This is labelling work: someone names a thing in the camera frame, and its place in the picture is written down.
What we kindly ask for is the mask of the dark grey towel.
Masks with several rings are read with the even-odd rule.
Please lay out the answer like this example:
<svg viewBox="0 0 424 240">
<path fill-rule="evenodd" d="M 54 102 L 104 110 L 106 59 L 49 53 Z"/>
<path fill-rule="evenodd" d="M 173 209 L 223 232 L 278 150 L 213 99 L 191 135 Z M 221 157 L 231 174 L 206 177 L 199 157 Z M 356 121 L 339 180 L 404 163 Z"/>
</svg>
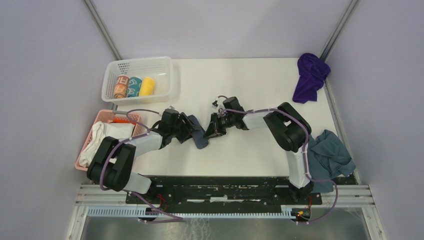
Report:
<svg viewBox="0 0 424 240">
<path fill-rule="evenodd" d="M 199 150 L 206 148 L 209 145 L 209 140 L 204 138 L 205 130 L 194 115 L 189 115 L 188 119 L 194 125 L 194 130 L 191 132 L 191 136 L 196 148 Z"/>
</svg>

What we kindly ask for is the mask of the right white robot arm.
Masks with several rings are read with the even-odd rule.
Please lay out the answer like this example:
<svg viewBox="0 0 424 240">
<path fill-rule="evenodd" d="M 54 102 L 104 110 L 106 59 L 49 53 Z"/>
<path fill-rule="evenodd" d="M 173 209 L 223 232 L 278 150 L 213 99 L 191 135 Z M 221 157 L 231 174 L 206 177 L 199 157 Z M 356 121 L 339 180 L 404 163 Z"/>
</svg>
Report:
<svg viewBox="0 0 424 240">
<path fill-rule="evenodd" d="M 226 98 L 223 108 L 210 116 L 203 135 L 205 139 L 224 136 L 227 129 L 268 129 L 276 143 L 286 152 L 289 168 L 289 199 L 302 204 L 314 188 L 309 175 L 307 147 L 312 129 L 308 122 L 288 102 L 276 108 L 244 110 L 237 97 Z"/>
</svg>

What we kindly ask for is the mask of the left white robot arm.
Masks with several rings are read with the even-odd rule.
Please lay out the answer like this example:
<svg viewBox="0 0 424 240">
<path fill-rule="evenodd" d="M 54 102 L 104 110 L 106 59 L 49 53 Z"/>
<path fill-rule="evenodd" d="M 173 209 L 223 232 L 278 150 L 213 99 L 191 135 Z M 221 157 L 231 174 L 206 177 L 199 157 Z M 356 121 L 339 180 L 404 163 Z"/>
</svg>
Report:
<svg viewBox="0 0 424 240">
<path fill-rule="evenodd" d="M 201 127 L 192 121 L 192 116 L 166 109 L 161 119 L 145 133 L 123 140 L 105 137 L 88 166 L 86 176 L 103 190 L 136 192 L 144 203 L 150 204 L 156 200 L 158 191 L 152 186 L 150 178 L 133 172 L 135 159 L 163 149 L 173 139 L 182 144 L 200 130 Z"/>
</svg>

